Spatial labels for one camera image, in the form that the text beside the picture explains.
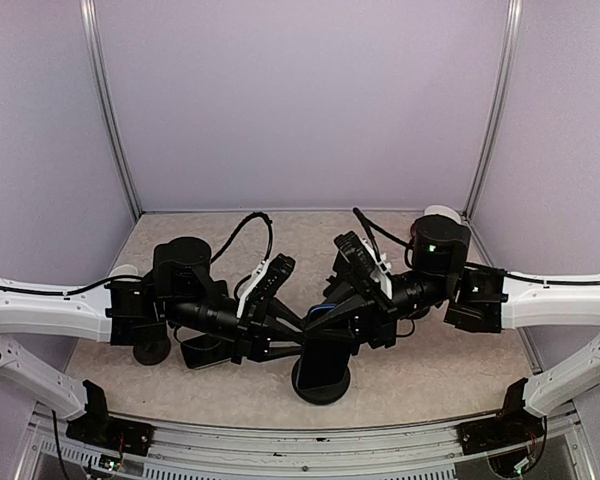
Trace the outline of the blue-edged black smartphone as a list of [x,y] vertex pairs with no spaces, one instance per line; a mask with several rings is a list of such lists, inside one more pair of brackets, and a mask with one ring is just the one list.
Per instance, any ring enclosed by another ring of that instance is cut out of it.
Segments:
[[[318,332],[351,332],[350,321],[334,324]],[[298,361],[299,386],[302,388],[315,388],[335,384],[342,380],[351,350],[344,344],[318,343],[304,346]]]

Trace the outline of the black round-base pole stand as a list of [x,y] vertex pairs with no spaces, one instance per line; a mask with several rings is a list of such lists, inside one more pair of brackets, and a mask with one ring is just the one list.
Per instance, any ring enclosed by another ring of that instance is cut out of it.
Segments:
[[291,384],[295,393],[304,401],[318,406],[329,405],[341,399],[347,392],[351,382],[350,369],[346,368],[341,381],[323,387],[302,388],[299,386],[300,361],[296,361],[291,371]]

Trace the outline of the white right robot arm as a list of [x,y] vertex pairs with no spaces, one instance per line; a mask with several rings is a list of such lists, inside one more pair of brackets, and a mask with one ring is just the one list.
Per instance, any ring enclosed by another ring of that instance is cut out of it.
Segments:
[[397,324],[444,307],[445,321],[470,333],[530,326],[595,326],[597,335],[554,367],[511,384],[493,417],[462,423],[463,450],[478,453],[529,441],[549,414],[600,383],[600,275],[538,277],[470,263],[470,230],[441,213],[411,226],[408,270],[392,274],[373,227],[336,237],[325,300],[307,315],[292,384],[305,401],[327,405],[350,384],[349,359],[362,345],[392,347]]

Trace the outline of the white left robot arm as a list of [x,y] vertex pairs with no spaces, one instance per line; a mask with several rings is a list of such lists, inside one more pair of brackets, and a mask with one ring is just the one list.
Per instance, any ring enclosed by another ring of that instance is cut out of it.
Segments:
[[145,454],[150,424],[113,416],[101,387],[75,380],[24,349],[18,333],[61,335],[129,346],[144,365],[162,362],[169,336],[197,332],[206,363],[224,359],[264,362],[296,355],[301,319],[277,297],[294,261],[266,256],[242,297],[211,276],[210,246],[179,237],[157,246],[145,275],[121,269],[84,287],[26,284],[0,277],[0,380],[49,407],[67,423],[68,437],[106,449]]

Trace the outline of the black folding phone stand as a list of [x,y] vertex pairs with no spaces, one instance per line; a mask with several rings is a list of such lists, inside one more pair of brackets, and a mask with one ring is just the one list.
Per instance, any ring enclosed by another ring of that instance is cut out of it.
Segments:
[[331,275],[327,278],[327,286],[323,290],[326,303],[335,303],[347,291],[344,279],[340,275]]

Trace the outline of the black smartphone silver edge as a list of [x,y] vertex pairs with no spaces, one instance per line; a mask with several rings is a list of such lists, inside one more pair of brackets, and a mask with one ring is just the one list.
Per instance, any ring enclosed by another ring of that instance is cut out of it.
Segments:
[[209,335],[200,335],[180,341],[184,363],[188,369],[201,369],[229,361],[234,343]]

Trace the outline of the white ceramic bowl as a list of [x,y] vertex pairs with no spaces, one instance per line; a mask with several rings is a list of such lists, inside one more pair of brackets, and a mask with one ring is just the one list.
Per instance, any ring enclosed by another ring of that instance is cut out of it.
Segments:
[[430,205],[424,210],[424,215],[439,215],[449,218],[458,224],[462,223],[461,215],[456,210],[444,205]]

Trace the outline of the light blue mug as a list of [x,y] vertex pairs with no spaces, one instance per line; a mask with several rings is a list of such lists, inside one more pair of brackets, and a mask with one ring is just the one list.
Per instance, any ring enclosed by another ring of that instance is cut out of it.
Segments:
[[121,276],[121,275],[135,277],[135,276],[139,275],[139,271],[134,265],[123,264],[123,265],[119,265],[119,266],[113,268],[111,270],[111,272],[109,273],[110,277]]

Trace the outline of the brown-base plate phone stand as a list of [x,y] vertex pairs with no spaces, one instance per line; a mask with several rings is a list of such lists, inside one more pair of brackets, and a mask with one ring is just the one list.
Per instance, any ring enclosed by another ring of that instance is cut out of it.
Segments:
[[171,352],[171,341],[164,339],[140,345],[134,345],[132,355],[141,365],[154,366],[163,362]]

